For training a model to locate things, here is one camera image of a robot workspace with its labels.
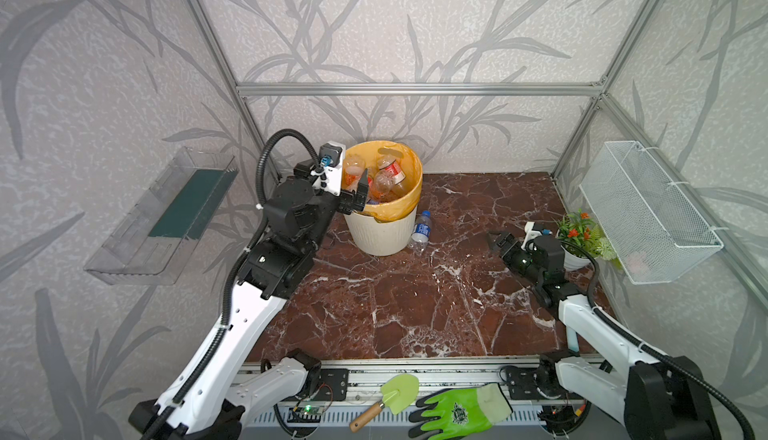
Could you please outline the blue cap water bottle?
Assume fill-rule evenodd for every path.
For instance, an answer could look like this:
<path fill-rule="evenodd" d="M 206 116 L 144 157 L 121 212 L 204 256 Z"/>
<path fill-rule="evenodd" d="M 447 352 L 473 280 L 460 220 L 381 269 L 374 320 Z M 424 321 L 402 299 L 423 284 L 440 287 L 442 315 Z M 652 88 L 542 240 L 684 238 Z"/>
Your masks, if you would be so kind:
<path fill-rule="evenodd" d="M 410 237 L 410 248 L 417 254 L 422 254 L 430 240 L 432 230 L 432 218 L 431 213 L 428 210 L 424 210 L 420 216 L 416 219 L 414 230 Z"/>

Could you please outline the red label clear bottle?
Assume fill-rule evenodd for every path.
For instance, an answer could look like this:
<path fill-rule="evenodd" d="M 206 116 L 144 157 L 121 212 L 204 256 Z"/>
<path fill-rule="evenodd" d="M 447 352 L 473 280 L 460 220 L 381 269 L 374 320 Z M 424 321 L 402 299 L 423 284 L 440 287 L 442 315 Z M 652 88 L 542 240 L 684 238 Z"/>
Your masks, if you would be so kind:
<path fill-rule="evenodd" d="M 377 160 L 377 167 L 380 171 L 383 171 L 385 175 L 391 178 L 392 188 L 391 191 L 398 197 L 403 197 L 408 194 L 407 188 L 407 175 L 402 169 L 399 159 L 392 154 L 385 154 Z"/>

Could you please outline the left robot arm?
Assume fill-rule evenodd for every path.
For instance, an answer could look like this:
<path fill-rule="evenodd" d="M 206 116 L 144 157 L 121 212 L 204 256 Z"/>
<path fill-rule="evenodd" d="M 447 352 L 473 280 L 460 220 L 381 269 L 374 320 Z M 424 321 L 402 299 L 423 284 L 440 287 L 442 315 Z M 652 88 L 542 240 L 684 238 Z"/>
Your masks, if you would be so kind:
<path fill-rule="evenodd" d="M 264 229 L 247 246 L 225 282 L 221 315 L 171 386 L 139 403 L 129 422 L 144 439 L 237 439 L 245 426 L 279 401 L 299 395 L 320 369 L 301 353 L 253 379 L 234 380 L 271 320 L 314 264 L 338 212 L 361 211 L 365 194 L 343 189 L 343 164 L 302 162 L 264 205 Z"/>

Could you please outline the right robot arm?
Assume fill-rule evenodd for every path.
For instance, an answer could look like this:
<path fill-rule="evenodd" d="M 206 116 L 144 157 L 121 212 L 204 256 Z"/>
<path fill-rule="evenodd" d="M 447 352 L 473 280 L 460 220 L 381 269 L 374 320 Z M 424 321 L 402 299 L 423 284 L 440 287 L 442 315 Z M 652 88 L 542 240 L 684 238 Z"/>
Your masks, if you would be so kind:
<path fill-rule="evenodd" d="M 530 281 L 539 304 L 583 337 L 611 366 L 606 372 L 575 354 L 554 363 L 558 385 L 623 425 L 633 439 L 718 439 L 720 429 L 701 371 L 636 337 L 599 307 L 591 290 L 571 282 L 560 240 L 536 227 L 526 238 L 488 233 L 505 266 Z"/>

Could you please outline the orange cap bottle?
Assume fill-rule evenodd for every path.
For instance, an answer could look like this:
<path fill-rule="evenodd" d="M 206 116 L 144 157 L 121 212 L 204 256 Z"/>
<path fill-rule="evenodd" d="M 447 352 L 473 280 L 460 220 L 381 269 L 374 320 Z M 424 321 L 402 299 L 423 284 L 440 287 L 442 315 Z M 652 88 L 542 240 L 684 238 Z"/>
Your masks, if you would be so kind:
<path fill-rule="evenodd" d="M 386 170 L 379 170 L 368 178 L 368 202 L 372 204 L 386 203 L 397 199 L 394 193 L 394 177 Z"/>

